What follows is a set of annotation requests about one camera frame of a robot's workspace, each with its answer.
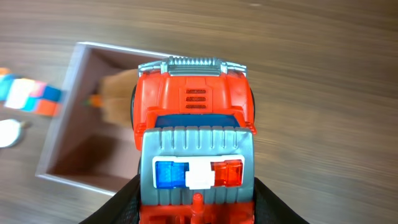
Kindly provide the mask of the brown plush toy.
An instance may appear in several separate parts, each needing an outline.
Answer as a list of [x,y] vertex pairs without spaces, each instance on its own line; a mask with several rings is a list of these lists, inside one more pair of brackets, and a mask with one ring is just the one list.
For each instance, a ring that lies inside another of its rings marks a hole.
[[85,105],[100,109],[104,122],[131,128],[131,98],[138,81],[137,69],[122,70],[100,78]]

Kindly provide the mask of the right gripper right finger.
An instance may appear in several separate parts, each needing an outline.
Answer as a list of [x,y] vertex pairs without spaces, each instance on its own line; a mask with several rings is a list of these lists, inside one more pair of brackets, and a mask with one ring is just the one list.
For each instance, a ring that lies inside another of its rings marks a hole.
[[257,177],[253,199],[255,224],[309,224]]

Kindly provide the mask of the red toy fire truck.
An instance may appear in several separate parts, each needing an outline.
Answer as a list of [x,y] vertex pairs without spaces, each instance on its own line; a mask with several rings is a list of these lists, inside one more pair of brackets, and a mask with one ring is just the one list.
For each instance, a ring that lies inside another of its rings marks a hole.
[[218,58],[143,63],[131,100],[141,223],[254,222],[254,97]]

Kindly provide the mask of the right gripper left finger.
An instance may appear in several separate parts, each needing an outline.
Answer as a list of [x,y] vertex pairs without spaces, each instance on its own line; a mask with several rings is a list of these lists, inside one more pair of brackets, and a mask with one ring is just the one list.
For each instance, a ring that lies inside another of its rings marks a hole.
[[140,175],[137,174],[102,207],[79,224],[138,224]]

